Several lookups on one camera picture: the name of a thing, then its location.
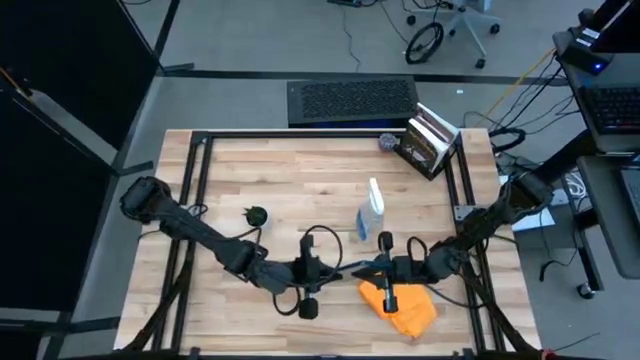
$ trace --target book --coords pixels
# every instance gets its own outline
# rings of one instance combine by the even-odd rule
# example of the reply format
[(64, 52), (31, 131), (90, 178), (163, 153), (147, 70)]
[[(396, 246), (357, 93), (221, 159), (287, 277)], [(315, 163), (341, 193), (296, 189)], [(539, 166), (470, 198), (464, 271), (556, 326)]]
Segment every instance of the book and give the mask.
[(400, 150), (409, 155), (412, 165), (434, 174), (459, 134), (460, 129), (418, 103), (418, 113), (409, 119)]
[(442, 138), (446, 139), (445, 142), (447, 144), (453, 144), (458, 137), (458, 134), (460, 134), (460, 129), (451, 125), (431, 109), (420, 103), (418, 103), (418, 115), (416, 117), (431, 125), (435, 129), (435, 132), (437, 132)]

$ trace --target black curtain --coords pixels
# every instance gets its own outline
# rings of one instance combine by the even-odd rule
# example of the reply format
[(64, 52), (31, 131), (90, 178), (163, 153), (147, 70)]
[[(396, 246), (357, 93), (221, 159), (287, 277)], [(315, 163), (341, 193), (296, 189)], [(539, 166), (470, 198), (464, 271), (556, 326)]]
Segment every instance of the black curtain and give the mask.
[(158, 62), (116, 0), (4, 0), (0, 66), (120, 150)]
[(0, 92), (0, 307), (73, 311), (110, 179)]

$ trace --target clear plastic bottle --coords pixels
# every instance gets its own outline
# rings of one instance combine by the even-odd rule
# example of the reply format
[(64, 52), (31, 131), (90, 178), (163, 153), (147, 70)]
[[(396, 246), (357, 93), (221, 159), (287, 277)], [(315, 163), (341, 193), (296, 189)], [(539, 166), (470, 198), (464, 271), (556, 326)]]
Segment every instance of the clear plastic bottle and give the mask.
[(369, 179), (367, 200), (358, 208), (356, 229), (358, 239), (363, 242), (376, 241), (384, 226), (384, 200), (375, 178)]

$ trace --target orange towel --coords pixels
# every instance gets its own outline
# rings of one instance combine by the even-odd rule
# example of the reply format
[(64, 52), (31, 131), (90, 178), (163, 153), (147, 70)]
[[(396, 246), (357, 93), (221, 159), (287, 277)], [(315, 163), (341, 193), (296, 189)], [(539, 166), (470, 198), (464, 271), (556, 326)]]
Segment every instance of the orange towel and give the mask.
[(384, 312), (382, 301), (384, 290), (363, 281), (358, 287), (365, 301), (382, 319), (389, 319), (399, 332), (417, 338), (433, 323), (438, 316), (431, 297), (422, 285), (394, 285), (393, 290), (398, 298), (398, 312)]

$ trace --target wooden table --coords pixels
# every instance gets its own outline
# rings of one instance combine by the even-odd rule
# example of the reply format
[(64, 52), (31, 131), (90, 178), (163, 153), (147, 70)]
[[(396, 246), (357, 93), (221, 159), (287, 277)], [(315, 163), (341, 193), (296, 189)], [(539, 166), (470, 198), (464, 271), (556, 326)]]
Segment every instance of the wooden table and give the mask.
[[(472, 129), (464, 130), (462, 136), (476, 201), (490, 204), (500, 185), (487, 133)], [(176, 199), (190, 138), (190, 130), (167, 131), (158, 162), (156, 176), (171, 186)], [(200, 163), (196, 161), (189, 204), (194, 201)], [(457, 162), (452, 167), (458, 194), (463, 194)], [(374, 245), (349, 240), (370, 177), (377, 178), (383, 192), (385, 229), (394, 235), (394, 254), (405, 252), (409, 236), (418, 236), (431, 246), (455, 234), (444, 174), (427, 181), (396, 154), (381, 153), (375, 138), (216, 138), (204, 201), (209, 211), (203, 220), (234, 236), (248, 229), (244, 208), (260, 205), (271, 216), (271, 226), (262, 237), (271, 260), (295, 258), (302, 233), (314, 224), (338, 232), (344, 243), (344, 263), (373, 258), (377, 254)], [(150, 225), (143, 231), (153, 228)], [(508, 228), (500, 233), (513, 236)], [(335, 240), (328, 233), (314, 235), (314, 253), (325, 263), (335, 264)], [(161, 233), (140, 241), (115, 348), (131, 341), (158, 304), (169, 245)], [(539, 346), (515, 246), (492, 239), (487, 257), (498, 304), (524, 337)], [(411, 340), (375, 315), (359, 295), (358, 283), (347, 277), (323, 287), (316, 297), (320, 313), (313, 321), (297, 315), (283, 317), (273, 309), (267, 291), (224, 272), (213, 254), (197, 245), (181, 352), (197, 346), (203, 354), (228, 355), (447, 355), (473, 347), (467, 309), (432, 294), (439, 316), (422, 337)], [(457, 276), (436, 288), (466, 302), (464, 284)], [(280, 297), (282, 308), (293, 304), (292, 293)], [(491, 348), (488, 317), (482, 317)], [(170, 315), (164, 347), (169, 346), (173, 322)]]

